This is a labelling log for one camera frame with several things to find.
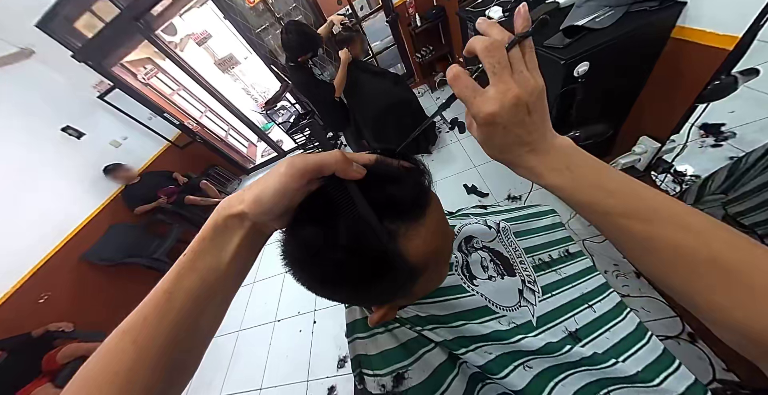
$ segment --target scissors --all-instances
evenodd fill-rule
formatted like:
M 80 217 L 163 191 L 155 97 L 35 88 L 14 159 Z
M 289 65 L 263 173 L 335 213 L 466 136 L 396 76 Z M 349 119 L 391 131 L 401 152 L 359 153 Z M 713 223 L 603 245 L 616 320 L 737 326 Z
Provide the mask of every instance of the scissors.
M 509 52 L 516 46 L 520 45 L 524 40 L 528 39 L 529 37 L 533 36 L 536 32 L 538 32 L 541 28 L 546 27 L 547 24 L 549 24 L 549 17 L 546 15 L 543 15 L 536 20 L 530 29 L 526 30 L 525 32 L 521 32 L 519 34 L 515 34 L 514 37 L 507 43 L 507 46 L 505 47 L 506 51 Z M 467 72 L 469 73 L 469 76 L 472 77 L 473 80 L 477 80 L 478 77 L 482 73 L 485 72 L 485 68 L 482 66 L 482 64 L 477 66 L 469 66 L 467 68 Z M 440 104 L 439 107 L 437 107 L 437 110 L 435 110 L 435 113 L 432 113 L 427 120 L 424 121 L 423 124 L 421 124 L 418 128 L 416 128 L 415 131 L 413 131 L 413 134 L 411 134 L 406 141 L 400 145 L 400 147 L 397 148 L 397 151 L 399 152 L 402 150 L 403 147 L 408 145 L 416 136 L 421 133 L 424 128 L 426 128 L 430 122 L 435 120 L 438 116 L 445 113 L 448 108 L 453 105 L 457 100 L 456 94 L 451 94 Z

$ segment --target comb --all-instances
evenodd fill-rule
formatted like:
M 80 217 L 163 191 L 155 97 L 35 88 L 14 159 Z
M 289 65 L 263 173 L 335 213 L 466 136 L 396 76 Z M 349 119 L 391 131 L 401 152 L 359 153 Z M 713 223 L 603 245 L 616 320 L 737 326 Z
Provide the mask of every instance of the comb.
M 390 247 L 391 240 L 389 234 L 384 230 L 384 226 L 379 221 L 379 217 L 373 213 L 370 204 L 360 193 L 360 188 L 351 180 L 342 179 L 338 176 L 328 176 L 322 186 L 331 194 L 336 208 L 340 215 L 348 220 L 363 219 L 368 224 L 373 233 L 379 238 L 385 247 Z

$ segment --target barber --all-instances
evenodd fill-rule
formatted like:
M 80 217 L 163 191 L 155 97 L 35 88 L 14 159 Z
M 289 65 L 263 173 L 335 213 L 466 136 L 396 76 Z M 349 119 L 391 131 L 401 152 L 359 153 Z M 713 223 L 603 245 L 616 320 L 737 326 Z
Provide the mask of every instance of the barber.
M 531 26 L 523 4 L 517 32 Z M 768 252 L 748 236 L 623 174 L 552 129 L 531 40 L 509 53 L 510 33 L 480 19 L 467 56 L 478 56 L 490 85 L 458 66 L 448 82 L 485 152 L 542 185 L 594 224 L 659 288 L 734 349 L 768 371 Z M 340 151 L 292 156 L 227 197 L 181 258 L 112 332 L 64 394 L 181 393 L 197 369 L 235 292 L 272 233 L 336 174 L 360 179 L 375 156 Z
M 340 65 L 333 82 L 326 80 L 322 71 L 312 63 L 333 33 L 333 27 L 345 20 L 340 15 L 332 15 L 318 30 L 301 20 L 289 20 L 280 30 L 280 42 L 293 86 L 312 104 L 322 123 L 331 131 L 344 134 L 350 148 L 359 152 L 366 147 L 359 142 L 350 111 L 341 98 L 346 84 L 346 68 L 352 60 L 350 52 L 347 49 L 339 52 Z

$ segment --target bottle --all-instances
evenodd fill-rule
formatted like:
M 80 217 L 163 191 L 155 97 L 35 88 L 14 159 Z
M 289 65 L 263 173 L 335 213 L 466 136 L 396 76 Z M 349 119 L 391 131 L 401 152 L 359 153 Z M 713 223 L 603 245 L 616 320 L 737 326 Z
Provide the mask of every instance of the bottle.
M 414 28 L 418 27 L 416 24 L 416 1 L 415 0 L 406 0 L 406 12 L 408 13 L 408 17 L 411 17 L 411 26 Z

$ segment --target ear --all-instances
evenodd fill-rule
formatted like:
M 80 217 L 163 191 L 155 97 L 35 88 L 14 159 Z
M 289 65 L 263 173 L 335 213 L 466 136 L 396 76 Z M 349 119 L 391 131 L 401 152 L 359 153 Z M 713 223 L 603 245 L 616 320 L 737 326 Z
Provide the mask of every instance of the ear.
M 373 307 L 373 314 L 368 316 L 368 326 L 377 327 L 379 324 L 395 318 L 397 308 L 398 306 L 394 303 Z

